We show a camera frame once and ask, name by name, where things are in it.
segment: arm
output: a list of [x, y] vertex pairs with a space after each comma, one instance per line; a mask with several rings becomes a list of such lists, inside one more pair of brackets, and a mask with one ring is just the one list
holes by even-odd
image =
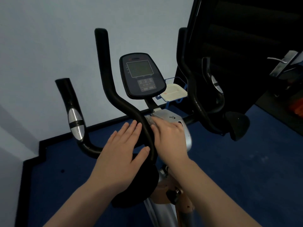
[[93, 226], [111, 200], [133, 181], [149, 154], [144, 147], [134, 160], [132, 154], [142, 124], [125, 123], [108, 139], [85, 184], [79, 187], [44, 227]]
[[152, 117], [155, 146], [207, 227], [260, 227], [192, 160], [186, 151], [183, 126]]

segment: right hand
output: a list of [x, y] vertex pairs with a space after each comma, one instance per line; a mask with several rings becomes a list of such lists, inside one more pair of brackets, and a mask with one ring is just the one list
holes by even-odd
[[151, 125], [154, 132], [154, 145], [160, 158], [170, 168], [188, 160], [184, 128], [178, 122], [167, 122], [163, 119], [152, 117], [157, 124]]

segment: orange object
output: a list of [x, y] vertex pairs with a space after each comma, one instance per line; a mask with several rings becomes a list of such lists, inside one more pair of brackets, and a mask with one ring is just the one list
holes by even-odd
[[294, 104], [292, 104], [289, 109], [293, 111], [295, 114], [303, 118], [303, 98], [297, 100]]

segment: hand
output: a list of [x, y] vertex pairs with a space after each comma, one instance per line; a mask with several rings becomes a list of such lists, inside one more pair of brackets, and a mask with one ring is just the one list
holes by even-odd
[[141, 129], [142, 124], [134, 120], [130, 126], [125, 123], [119, 132], [115, 131], [98, 157], [87, 183], [96, 189], [110, 188], [114, 196], [126, 190], [150, 151], [146, 146], [132, 160]]
[[178, 166], [188, 160], [185, 134], [182, 124], [167, 122], [152, 117], [155, 125], [151, 125], [154, 132], [154, 145], [160, 158], [170, 167]]

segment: left hand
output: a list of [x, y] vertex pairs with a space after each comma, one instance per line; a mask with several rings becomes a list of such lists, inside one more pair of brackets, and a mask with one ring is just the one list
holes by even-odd
[[115, 131], [104, 146], [86, 184], [97, 190], [107, 188], [114, 196], [126, 190], [150, 151], [146, 146], [132, 160], [141, 129], [142, 124], [134, 120], [131, 125], [125, 123], [119, 132]]

